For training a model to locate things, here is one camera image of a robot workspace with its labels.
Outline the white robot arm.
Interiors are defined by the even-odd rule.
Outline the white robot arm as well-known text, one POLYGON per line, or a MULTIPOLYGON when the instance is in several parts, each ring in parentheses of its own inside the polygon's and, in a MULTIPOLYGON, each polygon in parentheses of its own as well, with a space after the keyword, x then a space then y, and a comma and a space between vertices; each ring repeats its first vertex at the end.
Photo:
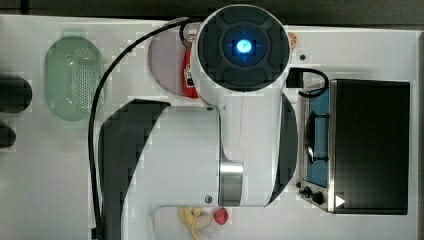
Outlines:
POLYGON ((266 207, 291 180, 298 132, 283 24, 223 7, 191 45, 194 104, 134 99, 99 134, 101 240, 154 240, 163 207, 266 207))

